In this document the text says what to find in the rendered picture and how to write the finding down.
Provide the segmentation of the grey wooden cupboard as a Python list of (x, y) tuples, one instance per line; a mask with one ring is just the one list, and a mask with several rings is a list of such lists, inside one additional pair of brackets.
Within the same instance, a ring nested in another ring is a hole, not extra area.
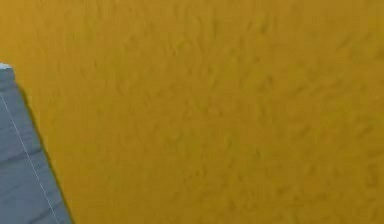
[(14, 70), (1, 62), (0, 224), (73, 224)]

